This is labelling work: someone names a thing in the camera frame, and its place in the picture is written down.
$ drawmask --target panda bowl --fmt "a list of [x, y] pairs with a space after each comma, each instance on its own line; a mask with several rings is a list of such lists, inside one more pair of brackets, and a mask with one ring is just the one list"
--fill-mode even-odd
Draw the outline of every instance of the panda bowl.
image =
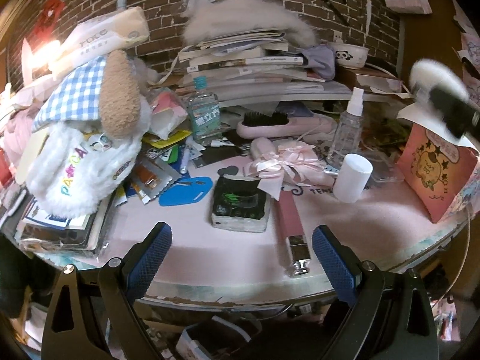
[[366, 47], [346, 43], [328, 43], [335, 51], [335, 61], [346, 68], [361, 69], [367, 62], [368, 51]]

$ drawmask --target brown plush ear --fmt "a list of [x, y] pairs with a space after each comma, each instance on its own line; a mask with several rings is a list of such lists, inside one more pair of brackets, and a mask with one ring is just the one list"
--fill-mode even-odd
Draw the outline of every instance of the brown plush ear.
[[106, 59], [99, 98], [105, 133], [116, 139], [129, 136], [140, 120], [140, 108], [140, 90], [131, 74], [127, 54], [112, 51]]

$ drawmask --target desk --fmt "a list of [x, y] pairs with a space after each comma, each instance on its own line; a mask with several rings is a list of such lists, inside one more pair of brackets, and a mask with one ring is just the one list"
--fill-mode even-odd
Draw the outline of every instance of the desk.
[[[219, 168], [232, 164], [241, 167], [248, 161], [236, 157], [191, 168], [190, 174], [216, 180]], [[313, 252], [309, 274], [297, 278], [285, 275], [289, 260], [284, 242], [275, 232], [274, 215], [265, 233], [210, 226], [211, 195], [199, 203], [176, 207], [160, 207], [155, 201], [143, 205], [132, 197], [118, 207], [109, 247], [97, 259], [40, 256], [60, 267], [68, 263], [75, 263], [79, 269], [102, 266], [112, 257], [124, 256], [158, 221], [163, 221], [172, 227], [173, 243], [144, 302], [194, 309], [251, 309], [307, 301], [331, 292]], [[309, 242], [313, 230], [326, 224], [361, 260], [372, 260], [380, 268], [395, 272], [434, 254], [467, 220], [462, 212], [434, 225], [422, 201], [406, 183], [372, 187], [355, 204], [339, 203], [321, 187], [305, 187], [295, 202]]]

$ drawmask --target white fur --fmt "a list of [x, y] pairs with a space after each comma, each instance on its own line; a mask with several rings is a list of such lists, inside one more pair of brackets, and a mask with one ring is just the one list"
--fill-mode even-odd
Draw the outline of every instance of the white fur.
[[183, 33], [187, 44], [232, 33], [268, 28], [286, 28], [286, 38], [299, 47], [317, 44], [307, 23], [281, 5], [265, 0], [225, 0], [199, 7]]
[[[83, 134], [65, 122], [54, 125], [26, 181], [28, 190], [38, 200], [40, 208], [61, 218], [77, 218], [97, 211], [100, 200], [112, 193], [131, 172], [150, 121], [150, 107], [142, 98], [140, 121], [134, 135], [119, 140], [107, 151], [88, 152], [75, 167], [69, 196], [61, 192], [62, 179], [65, 177], [65, 168], [70, 165], [69, 157], [76, 147], [81, 147]], [[114, 180], [113, 175], [127, 161], [130, 164]]]

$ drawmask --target white spray nozzle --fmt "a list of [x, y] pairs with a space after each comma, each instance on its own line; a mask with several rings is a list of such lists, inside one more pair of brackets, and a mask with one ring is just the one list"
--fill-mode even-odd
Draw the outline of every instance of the white spray nozzle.
[[349, 100], [349, 105], [346, 106], [346, 111], [351, 115], [362, 116], [363, 89], [353, 88], [352, 97]]

